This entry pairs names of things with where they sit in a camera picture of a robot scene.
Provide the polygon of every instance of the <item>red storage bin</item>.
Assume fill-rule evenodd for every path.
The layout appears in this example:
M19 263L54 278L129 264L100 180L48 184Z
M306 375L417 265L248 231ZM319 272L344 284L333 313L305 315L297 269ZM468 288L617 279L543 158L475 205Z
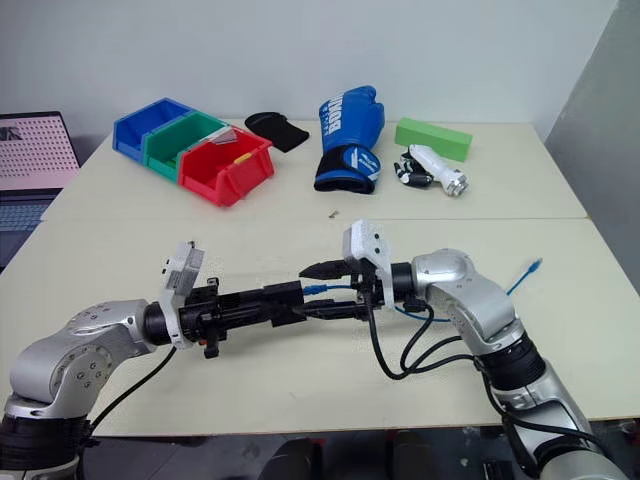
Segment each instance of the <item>red storage bin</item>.
M203 142L184 152L178 184L218 206L231 206L274 174L271 142L232 127L236 141Z

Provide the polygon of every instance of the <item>laptop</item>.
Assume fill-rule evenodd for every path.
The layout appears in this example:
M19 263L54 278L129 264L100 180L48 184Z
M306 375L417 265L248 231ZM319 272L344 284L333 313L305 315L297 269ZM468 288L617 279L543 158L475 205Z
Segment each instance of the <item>laptop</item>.
M79 168L60 112L0 114L0 268Z

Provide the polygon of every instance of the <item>plastic bin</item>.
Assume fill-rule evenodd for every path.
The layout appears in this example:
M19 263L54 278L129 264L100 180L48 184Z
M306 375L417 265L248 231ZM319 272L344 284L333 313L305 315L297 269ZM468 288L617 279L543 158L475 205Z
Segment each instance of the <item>plastic bin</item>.
M147 105L114 122L113 149L136 162L144 163L141 146L145 135L193 111L192 108L170 98L163 98Z
M174 182L178 181L182 152L227 126L202 112L192 112L154 130L144 138L145 164Z
M271 142L232 127L236 141L205 142L184 152L178 183L218 206L231 206L274 174Z

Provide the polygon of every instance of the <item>green block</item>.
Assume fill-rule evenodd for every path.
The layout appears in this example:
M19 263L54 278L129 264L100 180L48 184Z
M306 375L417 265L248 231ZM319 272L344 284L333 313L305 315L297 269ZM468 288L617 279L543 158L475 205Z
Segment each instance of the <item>green block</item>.
M225 125L223 121L197 111L180 117L145 135L144 164L177 183L184 151Z
M473 135L450 128L437 127L410 118L401 118L396 127L396 143L427 145L442 157L464 162Z

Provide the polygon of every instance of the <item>green foam block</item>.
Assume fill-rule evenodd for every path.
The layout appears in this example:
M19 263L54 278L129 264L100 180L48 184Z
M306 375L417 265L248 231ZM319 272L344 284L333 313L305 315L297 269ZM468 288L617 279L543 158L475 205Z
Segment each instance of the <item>green foam block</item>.
M464 162L473 135L450 128L437 127L410 118L401 118L396 127L396 143L427 145L440 156Z

